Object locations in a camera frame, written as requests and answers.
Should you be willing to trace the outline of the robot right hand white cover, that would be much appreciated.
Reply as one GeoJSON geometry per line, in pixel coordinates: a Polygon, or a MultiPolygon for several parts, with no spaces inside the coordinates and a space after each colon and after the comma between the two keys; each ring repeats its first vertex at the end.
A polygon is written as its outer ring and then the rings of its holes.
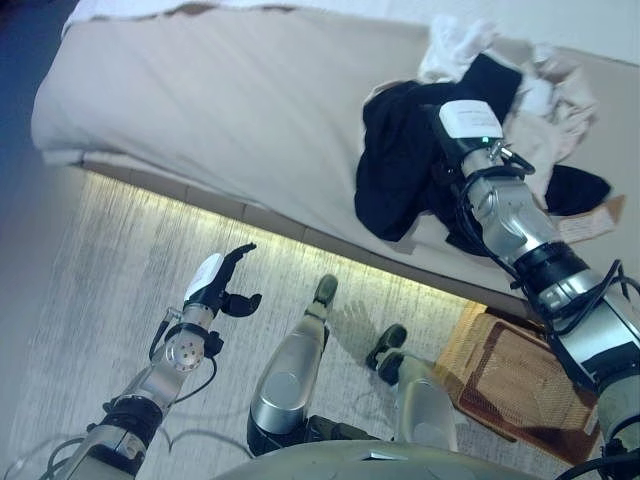
{"type": "Polygon", "coordinates": [[[502,126],[488,103],[454,100],[438,106],[432,130],[447,160],[459,165],[477,150],[490,148],[503,135],[502,126]]]}

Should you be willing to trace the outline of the robot left hand white cover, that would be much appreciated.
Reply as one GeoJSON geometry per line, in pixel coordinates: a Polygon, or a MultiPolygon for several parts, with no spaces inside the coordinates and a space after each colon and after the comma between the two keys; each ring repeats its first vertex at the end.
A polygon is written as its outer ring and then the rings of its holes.
{"type": "Polygon", "coordinates": [[[213,315],[223,312],[235,318],[247,317],[256,312],[262,300],[261,294],[246,297],[226,290],[237,263],[256,247],[255,243],[248,243],[226,255],[221,253],[210,255],[198,267],[189,283],[184,294],[183,309],[192,305],[201,305],[209,308],[213,315]]]}

